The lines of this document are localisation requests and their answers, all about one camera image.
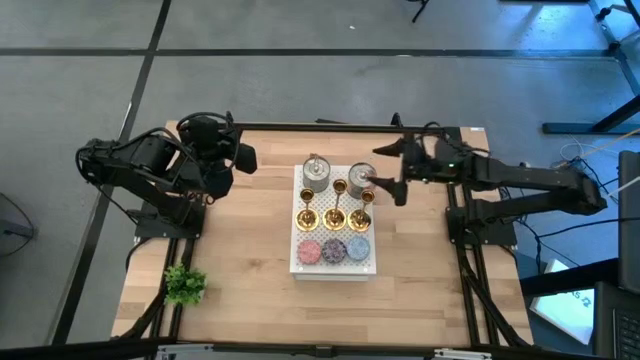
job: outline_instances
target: white box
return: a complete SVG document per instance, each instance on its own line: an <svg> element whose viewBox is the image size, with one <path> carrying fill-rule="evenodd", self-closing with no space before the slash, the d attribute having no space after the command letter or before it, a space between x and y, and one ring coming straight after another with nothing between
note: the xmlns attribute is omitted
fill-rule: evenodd
<svg viewBox="0 0 640 360"><path fill-rule="evenodd" d="M333 191L333 181L336 179L347 180L351 166L331 166L329 186L321 193L315 194L309 204L309 208L315 210L320 216L318 227L310 232L303 232L298 229L295 223L296 214L305 208L305 204L300 199L300 191L304 188L302 183L302 165L296 165L293 178L293 212L291 214L291 255L289 260L289 271L296 280L320 280L320 281L367 281L376 274L376 242L374 229L373 204L367 206L367 213L371 216L371 226L366 232L356 232L351 230L348 224L339 231L331 231L322 223L322 214L325 210L335 206L336 194ZM362 208L362 201L352 198L348 193L340 196L339 207L348 216L356 209ZM371 250L369 256L362 261L353 261L348 255L338 264L331 264L324 261L322 257L313 265L301 264L298 260L298 244L305 240L316 240L320 246L325 241L335 238L347 244L353 236L362 236L369 240Z"/></svg>
<svg viewBox="0 0 640 360"><path fill-rule="evenodd" d="M545 273L566 270L568 267L552 259ZM574 339L588 345L593 332L593 289L571 291L537 297L531 303L531 311L557 326Z"/></svg>

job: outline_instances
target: white pegboard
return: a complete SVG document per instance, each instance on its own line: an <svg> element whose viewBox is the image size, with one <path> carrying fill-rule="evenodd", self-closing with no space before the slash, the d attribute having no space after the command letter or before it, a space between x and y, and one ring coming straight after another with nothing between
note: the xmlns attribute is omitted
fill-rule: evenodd
<svg viewBox="0 0 640 360"><path fill-rule="evenodd" d="M331 166L329 186L323 192L316 193L309 204L309 208L315 210L320 217L318 227L310 232L300 231L295 223L296 214L305 208L305 204L299 196L300 191L304 189L304 184L302 183L302 165L296 165L294 168L289 271L296 279L362 281L367 280L369 276L376 274L376 243L374 236L375 218L373 216L373 204L367 205L366 211L371 215L372 221L371 226L369 226L369 229L366 232L353 231L349 227L349 224L345 224L341 230L331 231L322 223L322 215L325 210L335 206L336 193L333 191L333 181L337 179L344 179L346 181L350 168L351 166ZM347 192L345 192L340 196L339 208L344 211L346 216L349 216L351 211L362 208L362 201L352 198ZM331 264L324 261L322 256L320 257L320 260L313 265L301 264L298 260L298 244L302 241L315 240L320 244L320 246L322 246L325 241L335 238L344 242L346 245L347 242L356 235L366 238L371 247L369 256L364 260L354 261L349 257L349 255L345 255L344 260L337 264Z"/></svg>

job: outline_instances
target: floor tile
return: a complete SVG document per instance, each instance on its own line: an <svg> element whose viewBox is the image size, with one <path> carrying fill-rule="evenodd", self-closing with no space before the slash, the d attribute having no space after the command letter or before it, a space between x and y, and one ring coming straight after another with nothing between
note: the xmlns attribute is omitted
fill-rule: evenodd
<svg viewBox="0 0 640 360"><path fill-rule="evenodd" d="M22 251L0 261L2 293L10 294L0 297L1 348L46 340L97 196L76 169L75 151L118 135L140 63L0 58L0 191L38 228ZM3 242L0 253L8 247Z"/></svg>
<svg viewBox="0 0 640 360"><path fill-rule="evenodd" d="M149 45L161 0L5 0L0 47Z"/></svg>
<svg viewBox="0 0 640 360"><path fill-rule="evenodd" d="M177 0L162 48L604 49L586 4Z"/></svg>

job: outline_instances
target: desk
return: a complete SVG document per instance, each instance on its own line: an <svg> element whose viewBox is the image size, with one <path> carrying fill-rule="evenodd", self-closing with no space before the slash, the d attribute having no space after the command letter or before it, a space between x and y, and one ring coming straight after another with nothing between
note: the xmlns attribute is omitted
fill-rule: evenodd
<svg viewBox="0 0 640 360"><path fill-rule="evenodd" d="M175 123L167 127L175 129ZM488 147L484 130L460 131L472 146ZM378 274L374 279L363 283L295 281L289 274L293 166L315 152L331 164L366 161L379 176L395 176L398 159L374 155L371 149L398 137L388 133L245 131L242 141L255 147L258 171L253 175L234 171L229 195L207 210L191 264L207 274L208 285L203 301L185 308L179 339L469 345L456 252L444 217L445 185L410 183L404 207L394 206L388 194L376 191ZM425 141L432 153L435 139ZM474 196L499 198L497 192ZM133 255L113 335L128 330L156 295L167 243L153 239ZM532 343L513 258L497 246L483 250L494 302L519 335ZM484 313L477 299L475 309L480 336L486 342ZM167 307L161 335L168 333L170 314Z"/></svg>

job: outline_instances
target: metal bracket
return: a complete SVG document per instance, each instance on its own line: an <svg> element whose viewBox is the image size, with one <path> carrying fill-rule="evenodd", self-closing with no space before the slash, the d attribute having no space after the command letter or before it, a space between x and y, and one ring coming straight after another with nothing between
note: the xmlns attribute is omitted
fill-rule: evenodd
<svg viewBox="0 0 640 360"><path fill-rule="evenodd" d="M316 357L317 358L331 358L333 357L333 346L331 345L316 345Z"/></svg>
<svg viewBox="0 0 640 360"><path fill-rule="evenodd" d="M138 237L160 237L160 238L176 238L176 239L199 239L204 224L206 207L199 202L192 203L193 211L192 221L183 227L170 224L163 221L158 216L158 209L148 202L142 203L142 210L138 213L142 214L138 218L138 226L136 227L135 236Z"/></svg>
<svg viewBox="0 0 640 360"><path fill-rule="evenodd" d="M169 355L199 353L213 351L213 344L176 344L158 346L158 355L165 358Z"/></svg>
<svg viewBox="0 0 640 360"><path fill-rule="evenodd" d="M517 244L513 224L503 224L497 220L491 224L483 224L476 229L475 234L466 231L464 226L464 208L447 207L445 216L449 229L449 240L453 244L462 242L465 245L507 245Z"/></svg>
<svg viewBox="0 0 640 360"><path fill-rule="evenodd" d="M449 360L491 360L491 354L474 351L436 349L435 358Z"/></svg>

